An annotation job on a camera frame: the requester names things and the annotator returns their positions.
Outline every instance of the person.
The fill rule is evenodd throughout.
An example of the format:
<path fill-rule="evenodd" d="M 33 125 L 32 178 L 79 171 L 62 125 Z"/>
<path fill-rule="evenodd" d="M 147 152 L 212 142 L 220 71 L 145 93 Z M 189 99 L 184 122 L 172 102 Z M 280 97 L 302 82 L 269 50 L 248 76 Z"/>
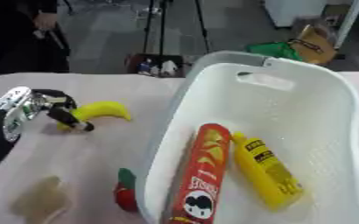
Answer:
<path fill-rule="evenodd" d="M 40 38 L 36 31 L 46 35 Z M 65 47 L 60 48 L 49 32 Z M 0 0 L 0 74 L 65 73 L 68 54 L 57 24 L 57 0 Z"/>

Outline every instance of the white tablecloth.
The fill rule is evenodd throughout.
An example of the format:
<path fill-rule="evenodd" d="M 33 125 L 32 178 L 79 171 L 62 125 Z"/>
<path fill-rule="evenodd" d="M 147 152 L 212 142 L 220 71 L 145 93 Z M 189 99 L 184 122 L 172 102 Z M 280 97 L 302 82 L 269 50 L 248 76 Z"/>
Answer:
<path fill-rule="evenodd" d="M 359 91 L 359 73 L 343 73 Z M 68 185 L 72 206 L 54 223 L 144 223 L 137 214 L 123 212 L 112 190 L 120 167 L 137 170 L 153 135 L 154 124 L 181 84 L 179 79 L 140 75 L 20 73 L 0 76 L 0 96 L 10 88 L 63 90 L 79 104 L 117 101 L 125 104 L 132 122 L 118 118 L 94 120 L 87 134 L 62 134 L 45 115 L 30 122 L 0 166 L 0 223 L 22 224 L 9 212 L 12 202 L 39 179 L 57 175 Z"/>

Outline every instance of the sponge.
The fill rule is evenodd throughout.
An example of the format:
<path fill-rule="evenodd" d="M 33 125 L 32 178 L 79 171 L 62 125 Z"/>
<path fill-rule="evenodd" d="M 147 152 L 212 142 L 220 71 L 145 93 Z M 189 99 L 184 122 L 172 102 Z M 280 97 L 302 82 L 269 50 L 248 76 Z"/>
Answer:
<path fill-rule="evenodd" d="M 51 176 L 22 193 L 11 204 L 11 211 L 23 216 L 26 224 L 47 224 L 67 210 L 68 201 L 60 178 Z"/>

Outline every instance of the pringles can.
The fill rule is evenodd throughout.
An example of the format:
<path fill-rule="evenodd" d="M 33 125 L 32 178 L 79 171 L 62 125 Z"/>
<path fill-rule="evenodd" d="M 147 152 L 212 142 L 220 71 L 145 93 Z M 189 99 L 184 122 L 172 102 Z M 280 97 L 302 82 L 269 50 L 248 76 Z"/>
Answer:
<path fill-rule="evenodd" d="M 167 223 L 213 223 L 229 143 L 230 132 L 221 125 L 200 127 Z"/>

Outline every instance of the bottle label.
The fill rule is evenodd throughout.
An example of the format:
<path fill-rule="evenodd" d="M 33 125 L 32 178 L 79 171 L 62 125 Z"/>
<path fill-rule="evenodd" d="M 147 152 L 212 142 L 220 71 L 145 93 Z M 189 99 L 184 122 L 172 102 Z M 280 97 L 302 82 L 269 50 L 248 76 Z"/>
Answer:
<path fill-rule="evenodd" d="M 285 166 L 275 157 L 260 139 L 250 139 L 245 144 L 253 158 L 264 168 L 265 172 L 278 185 L 284 194 L 295 195 L 303 191 L 302 185 L 292 176 Z"/>

